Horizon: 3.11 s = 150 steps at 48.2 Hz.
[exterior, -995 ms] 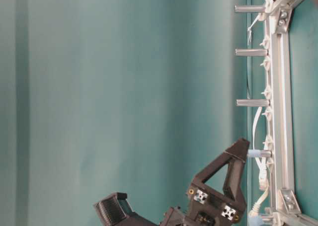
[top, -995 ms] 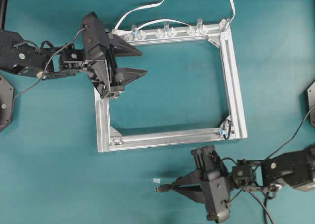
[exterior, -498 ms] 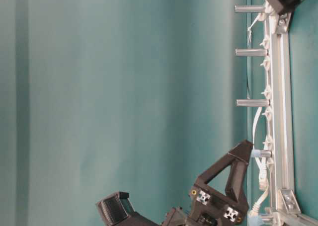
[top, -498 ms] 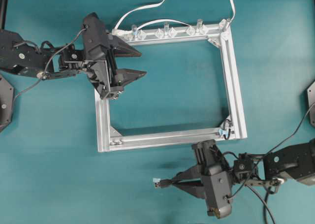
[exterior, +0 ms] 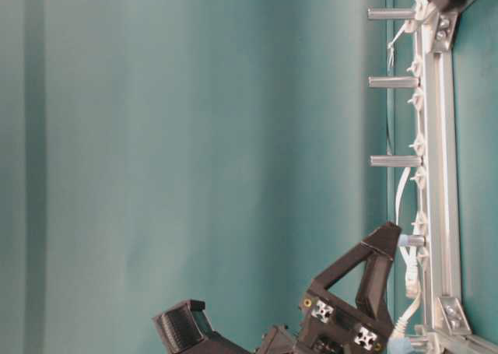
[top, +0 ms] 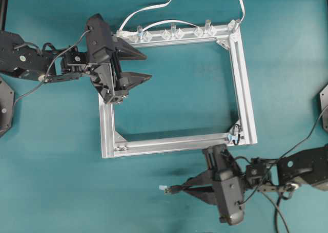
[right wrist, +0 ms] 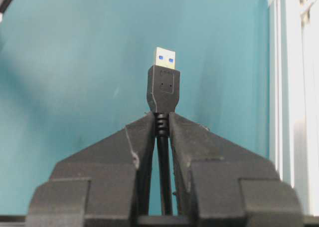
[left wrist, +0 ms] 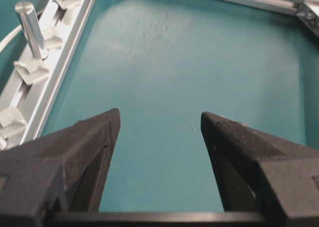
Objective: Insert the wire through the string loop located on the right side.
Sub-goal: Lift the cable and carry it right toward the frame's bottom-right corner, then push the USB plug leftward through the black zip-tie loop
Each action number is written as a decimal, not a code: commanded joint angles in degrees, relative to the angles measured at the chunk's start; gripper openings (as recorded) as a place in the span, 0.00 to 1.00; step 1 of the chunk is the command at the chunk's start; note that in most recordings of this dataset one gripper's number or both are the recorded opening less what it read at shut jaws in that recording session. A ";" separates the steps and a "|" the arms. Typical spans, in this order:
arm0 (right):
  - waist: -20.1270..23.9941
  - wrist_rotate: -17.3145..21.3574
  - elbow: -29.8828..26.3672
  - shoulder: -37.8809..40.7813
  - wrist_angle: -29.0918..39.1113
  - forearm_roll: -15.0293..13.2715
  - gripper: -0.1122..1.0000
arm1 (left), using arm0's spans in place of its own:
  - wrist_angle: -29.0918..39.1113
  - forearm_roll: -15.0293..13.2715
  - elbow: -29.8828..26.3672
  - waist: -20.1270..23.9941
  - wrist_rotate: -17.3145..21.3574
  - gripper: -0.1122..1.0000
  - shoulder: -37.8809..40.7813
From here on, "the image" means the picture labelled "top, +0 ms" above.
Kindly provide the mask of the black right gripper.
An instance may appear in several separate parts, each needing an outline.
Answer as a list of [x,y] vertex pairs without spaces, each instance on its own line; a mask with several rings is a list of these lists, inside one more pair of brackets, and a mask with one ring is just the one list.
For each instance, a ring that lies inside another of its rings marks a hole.
[[217,205],[220,221],[236,225],[243,220],[241,170],[225,144],[202,150],[208,170],[187,179],[184,192],[209,205]]

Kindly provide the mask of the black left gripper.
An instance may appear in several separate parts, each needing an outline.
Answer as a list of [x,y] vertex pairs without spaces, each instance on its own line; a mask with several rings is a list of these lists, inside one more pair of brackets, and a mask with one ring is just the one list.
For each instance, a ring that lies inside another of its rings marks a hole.
[[116,89],[113,55],[116,52],[119,60],[146,60],[147,56],[120,37],[113,41],[110,26],[99,13],[87,20],[86,29],[90,80],[105,104],[120,104],[130,89],[150,80],[152,75],[122,72],[119,90]]

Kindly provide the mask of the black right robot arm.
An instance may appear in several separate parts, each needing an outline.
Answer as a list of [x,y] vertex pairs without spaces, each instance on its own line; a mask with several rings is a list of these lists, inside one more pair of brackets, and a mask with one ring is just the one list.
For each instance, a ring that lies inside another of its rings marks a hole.
[[253,158],[242,171],[225,144],[202,150],[207,170],[175,186],[218,207],[222,223],[236,225],[244,218],[244,193],[275,192],[292,195],[302,184],[327,190],[327,146],[299,151],[281,159]]

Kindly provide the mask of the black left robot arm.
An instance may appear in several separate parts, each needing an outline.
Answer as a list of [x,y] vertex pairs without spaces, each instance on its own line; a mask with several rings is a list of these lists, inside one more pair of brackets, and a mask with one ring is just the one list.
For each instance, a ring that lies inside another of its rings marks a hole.
[[104,103],[120,103],[129,91],[151,79],[149,74],[124,72],[122,60],[147,57],[114,35],[100,14],[87,20],[82,35],[87,50],[77,45],[57,49],[51,43],[42,48],[24,41],[18,34],[1,31],[1,73],[42,83],[90,79]]

